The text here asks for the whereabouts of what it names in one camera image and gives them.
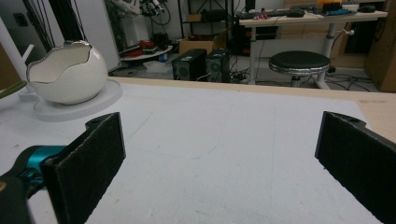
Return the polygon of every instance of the round stool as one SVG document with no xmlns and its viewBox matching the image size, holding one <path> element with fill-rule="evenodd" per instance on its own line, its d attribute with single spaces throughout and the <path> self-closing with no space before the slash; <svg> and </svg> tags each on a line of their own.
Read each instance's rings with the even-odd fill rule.
<svg viewBox="0 0 396 224">
<path fill-rule="evenodd" d="M 294 50 L 285 51 L 272 56 L 269 60 L 271 70 L 292 75 L 291 86 L 300 86 L 300 77 L 310 77 L 326 72 L 330 59 L 322 54 Z"/>
</svg>

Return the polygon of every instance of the black equipment box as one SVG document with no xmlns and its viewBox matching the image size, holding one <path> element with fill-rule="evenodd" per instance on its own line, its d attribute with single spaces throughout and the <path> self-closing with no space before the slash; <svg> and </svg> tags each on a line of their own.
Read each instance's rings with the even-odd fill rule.
<svg viewBox="0 0 396 224">
<path fill-rule="evenodd" d="M 214 49 L 206 57 L 206 72 L 210 82 L 230 82 L 230 54 L 227 49 Z"/>
<path fill-rule="evenodd" d="M 172 61 L 174 80 L 207 81 L 206 49 L 190 49 Z"/>
</svg>

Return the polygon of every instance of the cable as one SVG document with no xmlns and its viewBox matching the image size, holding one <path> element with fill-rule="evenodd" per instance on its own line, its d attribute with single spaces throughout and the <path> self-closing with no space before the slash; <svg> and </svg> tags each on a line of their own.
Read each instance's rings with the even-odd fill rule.
<svg viewBox="0 0 396 224">
<path fill-rule="evenodd" d="M 334 47 L 335 41 L 337 41 L 337 39 L 341 36 L 342 32 L 334 39 L 334 41 L 332 42 L 332 48 Z"/>
<path fill-rule="evenodd" d="M 273 23 L 271 26 L 275 26 L 275 24 L 277 23 L 277 21 L 278 21 L 280 18 L 282 18 L 282 17 L 285 17 L 285 16 L 276 17 L 276 20 L 274 21 L 274 23 Z"/>
<path fill-rule="evenodd" d="M 276 84 L 278 86 L 289 86 L 290 83 L 289 82 L 280 82 L 280 81 L 276 81 L 276 80 L 272 80 L 272 79 L 268 79 L 268 80 L 256 80 L 256 83 L 270 83 L 270 84 Z"/>
<path fill-rule="evenodd" d="M 170 21 L 171 21 L 171 13 L 170 13 L 170 11 L 169 11 L 169 8 L 168 8 L 168 6 L 165 4 L 165 3 L 163 3 L 163 5 L 165 6 L 165 8 L 166 8 L 166 11 L 168 12 L 168 15 L 169 15 L 169 17 L 168 17 L 168 21 L 166 21 L 165 23 L 163 23 L 162 21 L 161 21 L 161 13 L 160 13 L 160 21 L 161 22 L 157 22 L 157 21 L 155 21 L 154 19 L 152 19 L 152 16 L 150 16 L 149 18 L 151 19 L 151 21 L 153 21 L 155 24 L 157 24 L 157 25 L 161 25 L 162 27 L 164 27 L 165 25 L 167 25 Z"/>
<path fill-rule="evenodd" d="M 210 76 L 210 73 L 208 73 L 208 74 L 206 74 L 206 75 L 204 75 L 204 76 L 198 77 L 197 79 L 195 79 L 195 81 L 198 81 L 199 79 L 201 79 L 201 78 L 203 78 L 203 77 L 208 77 L 208 76 Z"/>
<path fill-rule="evenodd" d="M 264 48 L 264 43 L 265 43 L 265 40 L 262 41 L 262 48 L 260 49 L 260 54 L 259 54 L 259 64 L 257 65 L 256 75 L 254 76 L 254 79 L 257 79 L 257 75 L 259 74 L 260 62 L 262 61 L 262 60 L 261 60 L 261 57 L 262 57 L 262 49 Z"/>
<path fill-rule="evenodd" d="M 308 82 L 309 80 L 311 80 L 311 78 L 312 78 L 312 76 L 310 76 L 308 78 L 304 77 L 302 84 Z"/>
<path fill-rule="evenodd" d="M 361 89 L 363 89 L 365 91 L 370 91 L 367 88 L 363 87 L 362 85 L 358 84 L 357 82 L 373 83 L 370 78 L 353 77 L 351 75 L 346 75 L 346 74 L 332 74 L 332 75 L 326 74 L 326 75 L 327 76 L 326 76 L 326 80 L 325 81 L 327 83 L 340 86 L 346 91 L 351 91 L 351 87 L 352 86 L 357 86 L 357 87 L 359 87 L 359 88 L 361 88 Z M 344 86 L 344 85 L 340 84 L 342 82 L 348 82 L 348 85 Z"/>
<path fill-rule="evenodd" d="M 51 38 L 51 40 L 52 40 L 52 47 L 55 47 L 55 40 L 53 39 L 52 30 L 51 30 L 51 28 L 50 28 L 49 17 L 48 17 L 48 15 L 47 15 L 47 10 L 46 10 L 46 7 L 44 6 L 44 1 L 43 1 L 43 0 L 41 0 L 41 4 L 43 5 L 44 15 L 46 15 L 47 25 L 48 25 L 48 27 L 49 27 L 49 36 L 50 36 L 50 38 Z"/>
<path fill-rule="evenodd" d="M 237 54 L 235 54 L 234 55 L 235 56 L 235 62 L 231 65 L 231 68 L 230 68 L 230 70 L 231 71 L 233 71 L 233 68 L 236 66 L 236 68 L 235 68 L 235 71 L 237 71 L 238 70 L 238 55 Z"/>
</svg>

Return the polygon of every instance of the red object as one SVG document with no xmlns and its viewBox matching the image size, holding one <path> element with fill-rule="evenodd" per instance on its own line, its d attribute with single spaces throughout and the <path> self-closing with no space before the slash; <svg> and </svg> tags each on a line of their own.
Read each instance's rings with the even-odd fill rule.
<svg viewBox="0 0 396 224">
<path fill-rule="evenodd" d="M 130 50 L 128 52 L 123 53 L 122 57 L 132 57 L 132 58 L 134 58 L 134 57 L 138 57 L 138 56 L 140 56 L 142 54 L 143 54 L 143 50 L 142 49 L 133 49 L 133 50 Z"/>
<path fill-rule="evenodd" d="M 142 49 L 153 49 L 153 48 L 157 47 L 155 45 L 155 43 L 153 41 L 150 41 L 150 40 L 140 40 L 139 41 L 139 46 Z"/>
</svg>

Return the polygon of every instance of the white table surface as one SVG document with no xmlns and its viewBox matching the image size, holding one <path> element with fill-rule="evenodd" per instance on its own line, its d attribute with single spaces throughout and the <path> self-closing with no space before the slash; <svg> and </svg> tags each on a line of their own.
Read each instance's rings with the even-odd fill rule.
<svg viewBox="0 0 396 224">
<path fill-rule="evenodd" d="M 361 13 L 342 16 L 323 17 L 313 13 L 305 13 L 301 18 L 272 17 L 269 20 L 242 20 L 240 25 L 246 27 L 280 26 L 280 25 L 301 25 L 301 24 L 329 24 L 350 21 L 375 21 L 378 18 L 388 16 L 388 12 L 376 11 L 374 13 Z"/>
<path fill-rule="evenodd" d="M 33 145 L 68 145 L 119 111 L 126 159 L 88 223 L 379 223 L 315 159 L 324 110 L 353 101 L 122 84 L 111 107 L 44 122 L 17 94 L 0 101 L 0 174 Z M 42 190 L 36 223 L 55 223 Z"/>
</svg>

